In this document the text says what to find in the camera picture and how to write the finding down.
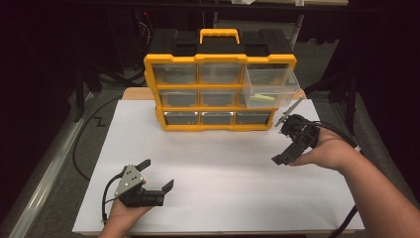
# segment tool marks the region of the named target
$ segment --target carrying handle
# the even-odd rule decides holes
[[[237,44],[239,43],[238,30],[236,29],[201,29],[200,44],[203,44],[204,37],[235,37]]]

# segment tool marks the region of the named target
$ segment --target white table surface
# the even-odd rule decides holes
[[[274,122],[280,114],[277,111]],[[293,114],[318,120],[311,100],[303,100]],[[102,230],[106,183],[125,165],[145,159],[152,160],[142,172],[146,189],[161,189],[171,179],[174,187],[162,207],[142,217],[133,234],[308,233],[338,228],[355,204],[344,178],[313,165],[276,165],[271,158],[291,143],[279,129],[164,132],[152,100],[119,101],[73,232]],[[108,198],[117,184],[118,180],[111,185]],[[358,214],[348,229],[364,229]]]

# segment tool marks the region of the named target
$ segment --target hand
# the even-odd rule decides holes
[[[359,152],[336,133],[321,128],[317,147],[309,153],[301,155],[289,165],[295,167],[315,164],[319,167],[341,172],[346,166],[351,165],[350,160],[359,156]]]
[[[126,207],[122,201],[115,199],[99,237],[124,237],[136,225],[137,221],[152,208],[152,206]]]

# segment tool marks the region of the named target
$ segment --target dark wall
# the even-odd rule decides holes
[[[0,6],[0,221],[66,118],[73,87],[59,18],[42,3],[8,3]]]
[[[361,74],[360,93],[369,115],[417,199],[420,199],[420,10],[399,3],[383,24]]]

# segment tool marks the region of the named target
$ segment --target cable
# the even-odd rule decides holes
[[[341,131],[340,129],[338,129],[337,127],[329,124],[329,123],[325,123],[325,122],[299,122],[299,123],[294,123],[291,125],[293,126],[317,126],[317,127],[323,127],[326,128],[330,131],[333,131],[334,133],[336,133],[337,135],[339,135],[341,138],[343,138],[347,143],[349,143],[353,148],[358,148],[358,144],[352,139],[350,138],[347,134],[343,133],[343,131]]]
[[[347,215],[346,219],[343,221],[343,223],[340,225],[340,227],[333,232],[328,238],[336,238],[339,237],[343,231],[346,229],[346,227],[349,225],[349,223],[352,221],[353,217],[358,212],[358,208],[356,206],[353,206],[352,210],[350,210],[349,214]]]
[[[110,101],[108,101],[108,102],[106,102],[105,104],[103,104],[102,106],[100,106],[98,109],[96,109],[96,111],[94,111],[93,113],[92,113],[92,115],[86,120],[86,122],[84,123],[84,125],[83,125],[83,127],[81,128],[81,130],[80,130],[80,132],[79,132],[79,134],[77,135],[77,137],[76,137],[76,139],[75,139],[75,143],[74,143],[74,147],[73,147],[73,151],[72,151],[72,160],[73,160],[73,164],[74,164],[74,167],[76,168],[76,170],[78,171],[78,173],[82,176],[82,177],[84,177],[86,180],[90,180],[90,178],[87,176],[87,175],[85,175],[82,171],[81,171],[81,169],[78,167],[78,165],[77,165],[77,162],[76,162],[76,156],[75,156],[75,154],[76,154],[76,150],[77,150],[77,146],[78,146],[78,143],[79,143],[79,141],[80,141],[80,137],[81,137],[81,135],[83,134],[83,131],[84,131],[84,129],[86,128],[86,126],[87,126],[87,124],[89,124],[89,121],[90,120],[92,120],[92,118],[96,115],[96,113],[98,113],[98,111],[100,111],[102,108],[104,108],[105,106],[107,106],[108,104],[110,104],[110,103],[112,103],[113,101],[115,101],[115,100],[117,100],[117,99],[120,99],[122,96],[118,96],[118,97],[115,97],[115,98],[113,98],[113,99],[111,99]]]
[[[106,194],[108,193],[109,186],[114,182],[116,179],[120,179],[123,176],[124,171],[120,172],[119,174],[115,175],[113,178],[111,178],[108,183],[105,186],[104,194],[102,196],[102,222],[104,225],[106,224],[106,221],[108,220],[108,215],[105,212],[105,204],[106,201]]]

